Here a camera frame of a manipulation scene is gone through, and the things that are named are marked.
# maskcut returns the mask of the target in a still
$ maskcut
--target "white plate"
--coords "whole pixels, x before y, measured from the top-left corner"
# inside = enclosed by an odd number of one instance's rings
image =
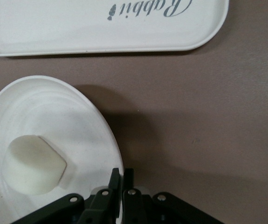
[[[55,78],[18,79],[0,92],[0,168],[8,144],[18,136],[42,136],[67,162],[57,187],[27,196],[10,189],[0,169],[0,224],[8,224],[69,193],[88,198],[123,165],[115,138],[94,105]]]
[[[0,0],[0,56],[190,50],[229,0]]]

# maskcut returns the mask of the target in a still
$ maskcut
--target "brown table surface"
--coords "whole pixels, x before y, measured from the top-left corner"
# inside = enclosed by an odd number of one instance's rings
[[[97,106],[137,185],[226,224],[268,223],[268,0],[232,0],[189,52],[0,57],[0,90],[29,75]]]

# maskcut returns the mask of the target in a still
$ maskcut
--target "carrot icon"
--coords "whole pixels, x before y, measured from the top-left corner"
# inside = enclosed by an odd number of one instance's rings
[[[108,17],[108,20],[111,21],[112,20],[112,16],[115,15],[115,12],[116,12],[116,4],[114,4],[112,6],[112,8],[110,9],[109,11],[109,17]]]

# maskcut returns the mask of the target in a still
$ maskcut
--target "food item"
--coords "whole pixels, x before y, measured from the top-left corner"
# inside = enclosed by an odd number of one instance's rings
[[[2,170],[5,182],[12,189],[26,195],[39,195],[56,187],[66,165],[42,138],[24,135],[9,144]]]

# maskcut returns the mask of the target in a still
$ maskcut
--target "white rectangular tray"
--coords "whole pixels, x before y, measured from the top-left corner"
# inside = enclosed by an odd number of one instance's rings
[[[190,50],[229,0],[0,0],[0,56]]]

